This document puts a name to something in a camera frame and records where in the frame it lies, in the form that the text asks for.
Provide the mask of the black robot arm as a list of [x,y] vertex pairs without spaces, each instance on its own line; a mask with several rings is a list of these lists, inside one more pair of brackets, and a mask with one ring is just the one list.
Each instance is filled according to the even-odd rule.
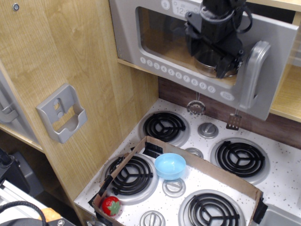
[[248,32],[253,25],[251,11],[244,0],[204,0],[198,13],[185,15],[185,38],[188,52],[204,64],[205,56],[213,54],[216,77],[237,71],[245,54],[239,34]]

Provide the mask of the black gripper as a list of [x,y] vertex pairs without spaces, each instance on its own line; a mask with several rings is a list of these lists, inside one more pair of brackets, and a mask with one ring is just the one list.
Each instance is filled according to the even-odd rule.
[[200,51],[213,50],[220,56],[216,66],[216,78],[235,75],[235,68],[241,66],[244,50],[231,20],[213,24],[202,18],[200,13],[190,11],[185,17],[188,53],[193,57]]

